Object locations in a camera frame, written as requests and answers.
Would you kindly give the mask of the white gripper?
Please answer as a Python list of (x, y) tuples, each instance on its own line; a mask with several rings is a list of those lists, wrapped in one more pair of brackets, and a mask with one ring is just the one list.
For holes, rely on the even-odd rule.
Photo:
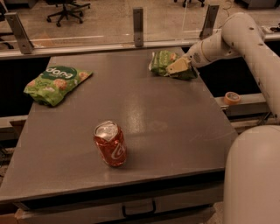
[(218, 31), (208, 38), (204, 38), (192, 45), (184, 57), (171, 63), (166, 71), (168, 74), (177, 74), (187, 71), (191, 64), (193, 67), (205, 67), (217, 60), (232, 59), (234, 51), (222, 39), (221, 32)]

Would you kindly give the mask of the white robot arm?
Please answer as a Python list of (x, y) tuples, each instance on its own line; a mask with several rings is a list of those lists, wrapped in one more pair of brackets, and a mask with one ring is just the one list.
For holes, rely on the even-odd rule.
[[(238, 75), (238, 94), (259, 92), (276, 120), (280, 116), (280, 58), (264, 42), (247, 13), (229, 16), (211, 36), (192, 45), (166, 68), (177, 77), (189, 69), (241, 57), (249, 77)], [(243, 131), (227, 154), (223, 224), (280, 224), (280, 126), (260, 125)]]

